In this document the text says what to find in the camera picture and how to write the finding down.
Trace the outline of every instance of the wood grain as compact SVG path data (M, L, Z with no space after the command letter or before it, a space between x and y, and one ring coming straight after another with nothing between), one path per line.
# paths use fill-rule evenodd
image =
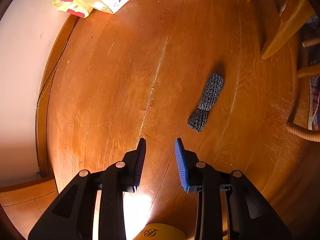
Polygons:
M192 237L197 198L180 186L174 140L181 137L217 170L245 172L287 224L308 223L314 212L293 206L317 189L301 187L291 196L296 181L290 175L315 145L286 130L294 108L297 124L308 119L308 84L296 76L297 36L281 53L260 57L283 1L131 0L115 15L95 11L80 19L49 100L48 155L58 191L81 169L100 171L120 160L144 137L140 188L124 195L128 239L147 222ZM222 75L225 86L197 133L186 122L211 72ZM314 183L317 170L313 164L304 182Z

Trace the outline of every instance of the metal rivet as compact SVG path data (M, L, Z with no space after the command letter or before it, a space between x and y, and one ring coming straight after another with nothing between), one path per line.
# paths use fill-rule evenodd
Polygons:
M198 168L204 168L205 167L205 163L204 162L197 162L196 166Z
M85 177L87 175L88 175L88 171L87 170L82 170L82 171L79 172L79 176L80 177Z
M116 167L117 168L123 168L125 166L125 163L124 162L117 162L116 163Z
M242 176L242 173L240 171L234 171L232 175L235 176L236 178L240 178Z

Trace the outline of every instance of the wooden baseboard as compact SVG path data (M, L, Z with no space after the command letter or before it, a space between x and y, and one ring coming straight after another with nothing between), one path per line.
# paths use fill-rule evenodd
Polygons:
M0 204L5 206L29 201L57 191L53 177L37 179L34 181L0 188Z
M50 165L48 163L47 157L46 127L52 80L65 45L69 40L71 32L76 25L78 18L79 17L75 15L70 15L61 28L50 52L47 64L44 69L44 75L42 77L40 94L36 109L36 146L40 175L42 178L50 175Z

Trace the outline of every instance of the white wall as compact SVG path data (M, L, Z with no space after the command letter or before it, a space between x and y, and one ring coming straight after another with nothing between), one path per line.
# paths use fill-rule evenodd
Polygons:
M0 21L0 187L38 178L36 104L67 17L52 0L13 0Z

